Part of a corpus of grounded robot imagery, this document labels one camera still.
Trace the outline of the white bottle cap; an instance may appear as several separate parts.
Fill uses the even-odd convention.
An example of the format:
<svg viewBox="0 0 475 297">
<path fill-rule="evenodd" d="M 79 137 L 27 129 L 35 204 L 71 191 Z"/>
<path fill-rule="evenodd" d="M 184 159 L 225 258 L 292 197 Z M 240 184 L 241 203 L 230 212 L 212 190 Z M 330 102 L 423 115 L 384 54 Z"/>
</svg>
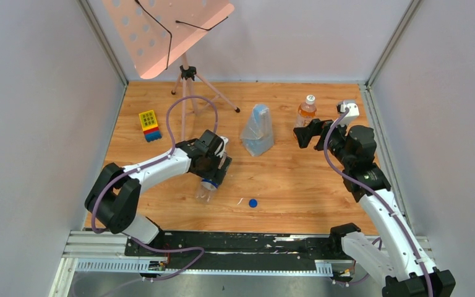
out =
<svg viewBox="0 0 475 297">
<path fill-rule="evenodd" d="M 306 103 L 308 105 L 313 105 L 315 103 L 315 97 L 313 95 L 306 96 Z"/>
</svg>

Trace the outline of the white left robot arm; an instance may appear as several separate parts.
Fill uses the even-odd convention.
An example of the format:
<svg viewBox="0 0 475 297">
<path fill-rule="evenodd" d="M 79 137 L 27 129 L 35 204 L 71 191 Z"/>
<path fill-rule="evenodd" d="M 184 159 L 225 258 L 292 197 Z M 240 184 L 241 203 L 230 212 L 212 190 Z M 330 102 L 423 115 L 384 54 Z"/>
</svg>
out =
<svg viewBox="0 0 475 297">
<path fill-rule="evenodd" d="M 206 130 L 200 138 L 178 142 L 167 152 L 141 163 L 126 167 L 110 163 L 100 172 L 84 206 L 111 233 L 135 238 L 147 254 L 159 255 L 165 239 L 159 235 L 157 224 L 138 214 L 140 196 L 186 173 L 218 187 L 232 162 L 226 151 L 228 142 L 228 138 Z"/>
</svg>

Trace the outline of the orange tea bottle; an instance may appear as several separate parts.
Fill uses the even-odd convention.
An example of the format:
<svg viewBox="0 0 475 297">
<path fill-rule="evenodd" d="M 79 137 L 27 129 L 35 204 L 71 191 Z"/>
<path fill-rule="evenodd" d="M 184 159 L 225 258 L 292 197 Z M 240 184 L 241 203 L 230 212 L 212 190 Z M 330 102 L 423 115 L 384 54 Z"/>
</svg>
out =
<svg viewBox="0 0 475 297">
<path fill-rule="evenodd" d="M 315 118 L 316 114 L 317 107 L 315 103 L 313 105 L 308 105 L 305 99 L 305 101 L 298 107 L 294 128 L 306 127 Z"/>
</svg>

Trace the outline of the clear Pepsi bottle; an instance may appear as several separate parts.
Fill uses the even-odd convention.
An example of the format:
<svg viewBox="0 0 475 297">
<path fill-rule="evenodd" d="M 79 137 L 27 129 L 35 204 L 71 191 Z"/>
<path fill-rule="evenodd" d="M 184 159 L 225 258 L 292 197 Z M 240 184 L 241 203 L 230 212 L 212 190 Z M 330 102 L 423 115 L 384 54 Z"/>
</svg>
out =
<svg viewBox="0 0 475 297">
<path fill-rule="evenodd" d="M 217 150 L 216 156 L 220 158 L 220 162 L 218 165 L 218 169 L 222 169 L 226 158 L 228 156 L 226 152 L 226 146 L 229 142 L 229 139 L 225 136 L 221 137 L 223 140 L 223 143 L 220 145 L 220 147 Z M 195 195 L 195 198 L 202 203 L 209 203 L 213 197 L 215 196 L 217 189 L 219 187 L 220 183 L 211 181 L 209 179 L 201 179 L 200 184 L 197 188 L 197 192 Z"/>
</svg>

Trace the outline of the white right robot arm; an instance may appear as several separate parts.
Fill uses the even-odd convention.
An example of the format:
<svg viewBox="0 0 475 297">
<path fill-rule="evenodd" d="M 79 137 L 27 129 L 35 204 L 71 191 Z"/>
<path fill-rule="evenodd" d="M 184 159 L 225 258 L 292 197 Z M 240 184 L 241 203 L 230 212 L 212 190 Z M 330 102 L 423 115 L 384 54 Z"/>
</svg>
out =
<svg viewBox="0 0 475 297">
<path fill-rule="evenodd" d="M 313 119 L 293 132 L 302 149 L 318 136 L 315 150 L 341 163 L 345 188 L 368 214 L 385 248 L 381 251 L 360 228 L 348 223 L 330 230 L 331 255 L 353 258 L 380 283 L 382 296 L 450 296 L 456 287 L 453 274 L 438 269 L 414 237 L 388 179 L 374 161 L 374 130 L 360 125 L 336 127 L 332 120 Z"/>
</svg>

